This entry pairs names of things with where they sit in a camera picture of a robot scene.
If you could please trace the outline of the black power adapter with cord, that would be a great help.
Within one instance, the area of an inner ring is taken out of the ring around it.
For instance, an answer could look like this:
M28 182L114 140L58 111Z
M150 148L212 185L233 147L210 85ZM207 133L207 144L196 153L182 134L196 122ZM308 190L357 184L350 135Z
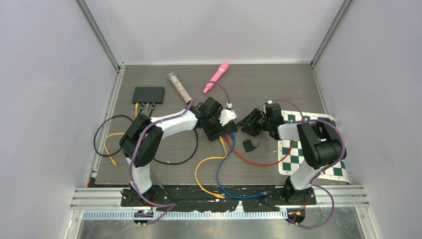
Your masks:
M243 147L246 153L254 151L256 148L260 146L261 140L263 137L263 133L260 133L259 140L256 144L253 144L250 139L243 141Z

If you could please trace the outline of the small black TP-Link switch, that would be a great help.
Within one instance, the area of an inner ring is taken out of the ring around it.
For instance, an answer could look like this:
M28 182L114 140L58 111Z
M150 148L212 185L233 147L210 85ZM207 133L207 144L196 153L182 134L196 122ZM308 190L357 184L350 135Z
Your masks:
M236 132L237 132L237 125L233 121L230 121L228 124L224 126L221 126L221 125L217 126L214 129L204 128L204 133L206 134L207 139L209 141L214 141L221 136L225 136L227 134L236 133Z

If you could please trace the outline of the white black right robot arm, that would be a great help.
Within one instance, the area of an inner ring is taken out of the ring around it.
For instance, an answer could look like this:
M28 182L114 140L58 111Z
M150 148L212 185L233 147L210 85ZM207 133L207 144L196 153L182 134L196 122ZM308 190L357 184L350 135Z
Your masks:
M266 131L275 140L300 142L304 161L287 177L281 193L293 205L310 194L311 184L323 171L346 155L344 140L331 119L287 120L278 103L266 103L263 110L255 108L237 126L251 136Z

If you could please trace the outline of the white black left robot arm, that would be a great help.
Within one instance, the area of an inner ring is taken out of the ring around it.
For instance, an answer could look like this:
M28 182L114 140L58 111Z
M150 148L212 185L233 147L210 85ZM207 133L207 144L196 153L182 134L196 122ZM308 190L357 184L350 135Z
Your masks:
M209 97L196 107L188 105L182 111L158 118L140 114L135 118L119 141L123 155L129 164L129 177L133 199L141 206L152 202L150 163L161 141L174 134L203 129L208 140L216 140L228 123L221 121L223 105Z

